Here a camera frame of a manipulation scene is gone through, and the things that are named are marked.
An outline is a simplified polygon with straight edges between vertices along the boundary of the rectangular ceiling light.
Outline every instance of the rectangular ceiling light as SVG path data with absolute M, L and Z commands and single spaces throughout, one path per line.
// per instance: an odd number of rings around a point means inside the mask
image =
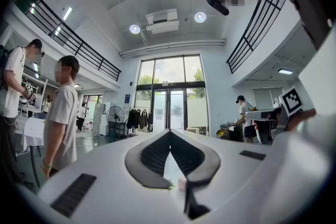
M 38 65 L 37 65 L 37 63 L 33 63 L 33 66 L 34 66 L 34 70 L 35 70 L 36 72 L 38 72 Z
M 66 20 L 66 19 L 68 18 L 68 16 L 69 16 L 69 14 L 70 14 L 71 11 L 72 11 L 72 8 L 69 7 L 68 10 L 67 10 L 67 12 L 65 12 L 65 15 L 64 15 L 64 17 L 63 17 L 63 20 Z
M 30 11 L 31 14 L 34 14 L 34 11 L 35 11 L 34 7 L 36 6 L 36 4 L 35 4 L 35 3 L 32 3 L 31 6 L 32 6 L 32 7 L 30 8 L 29 11 Z
M 55 31 L 55 36 L 57 36 L 60 31 L 61 31 L 61 28 L 57 27 L 57 30 Z
M 286 69 L 283 69 L 283 68 L 279 69 L 278 72 L 281 73 L 281 74 L 286 74 L 286 75 L 292 75 L 293 74 L 293 71 L 286 70 Z

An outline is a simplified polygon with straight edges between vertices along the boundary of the sky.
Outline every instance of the sky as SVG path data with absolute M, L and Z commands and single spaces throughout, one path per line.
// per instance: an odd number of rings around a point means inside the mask
M 201 69 L 201 62 L 199 56 L 185 57 L 185 76 L 186 81 L 195 81 L 194 75 L 197 69 Z M 141 76 L 153 76 L 153 61 L 142 62 Z M 183 82 L 183 58 L 167 58 L 156 60 L 154 78 L 159 78 L 160 82 Z

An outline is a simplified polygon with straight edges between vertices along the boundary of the wristband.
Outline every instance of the wristband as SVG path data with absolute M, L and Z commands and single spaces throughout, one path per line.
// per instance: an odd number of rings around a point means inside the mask
M 43 165 L 46 167 L 46 168 L 51 168 L 51 165 L 46 165 L 46 163 L 45 163 L 45 158 L 43 158 Z

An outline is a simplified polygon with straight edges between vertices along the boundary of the standing fan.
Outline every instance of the standing fan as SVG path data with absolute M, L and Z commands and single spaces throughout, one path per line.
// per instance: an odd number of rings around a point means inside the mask
M 108 111 L 106 112 L 106 119 L 109 123 L 109 131 L 111 129 L 111 122 L 114 122 L 114 130 L 113 130 L 113 140 L 115 141 L 115 135 L 116 128 L 117 128 L 117 122 L 122 123 L 125 118 L 125 113 L 122 111 L 122 109 L 116 105 L 111 106 Z

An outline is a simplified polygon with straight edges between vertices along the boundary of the ceiling light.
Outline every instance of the ceiling light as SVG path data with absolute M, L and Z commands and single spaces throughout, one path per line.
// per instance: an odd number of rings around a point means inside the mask
M 60 27 L 57 27 L 57 30 L 56 30 L 56 32 L 55 32 L 55 36 L 57 36 L 58 35 L 58 33 L 61 31 L 61 28 Z
M 206 20 L 206 15 L 204 12 L 198 12 L 195 14 L 195 21 L 198 23 L 202 23 Z
M 33 62 L 33 66 L 34 66 L 34 70 L 37 72 L 38 71 L 38 65 L 37 65 L 37 63 Z
M 31 14 L 34 14 L 34 11 L 35 11 L 34 7 L 36 6 L 36 4 L 32 3 L 31 6 L 32 6 L 32 8 L 30 8 L 29 11 L 30 11 Z
M 281 74 L 286 74 L 286 75 L 292 75 L 293 74 L 293 71 L 282 69 L 282 68 L 279 69 L 278 72 L 281 73 Z
M 138 34 L 138 33 L 140 33 L 140 27 L 138 25 L 131 25 L 130 26 L 130 31 L 133 34 Z
M 65 12 L 65 15 L 64 15 L 64 17 L 63 17 L 63 20 L 66 20 L 66 19 L 68 18 L 68 16 L 69 16 L 69 14 L 70 14 L 71 11 L 72 11 L 72 8 L 69 7 L 68 10 L 67 10 L 67 12 Z

